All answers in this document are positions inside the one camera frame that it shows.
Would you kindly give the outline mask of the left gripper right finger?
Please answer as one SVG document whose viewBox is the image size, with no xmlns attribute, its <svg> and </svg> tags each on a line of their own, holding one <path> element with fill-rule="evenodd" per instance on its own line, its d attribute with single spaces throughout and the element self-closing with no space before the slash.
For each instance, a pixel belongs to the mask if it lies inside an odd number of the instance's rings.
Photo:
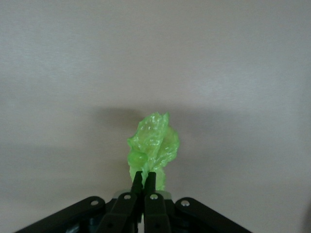
<svg viewBox="0 0 311 233">
<path fill-rule="evenodd" d="M 143 213 L 146 233 L 250 232 L 196 199 L 185 197 L 173 202 L 169 192 L 156 190 L 154 172 L 145 182 Z"/>
</svg>

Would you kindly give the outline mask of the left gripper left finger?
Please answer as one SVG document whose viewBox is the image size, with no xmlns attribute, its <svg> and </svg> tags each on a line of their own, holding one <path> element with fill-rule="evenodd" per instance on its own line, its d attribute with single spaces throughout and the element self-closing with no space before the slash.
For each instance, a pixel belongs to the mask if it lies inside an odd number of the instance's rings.
<svg viewBox="0 0 311 233">
<path fill-rule="evenodd" d="M 19 233 L 136 233 L 136 205 L 142 192 L 142 175 L 138 171 L 130 190 L 117 193 L 106 203 L 91 196 L 45 217 Z"/>
</svg>

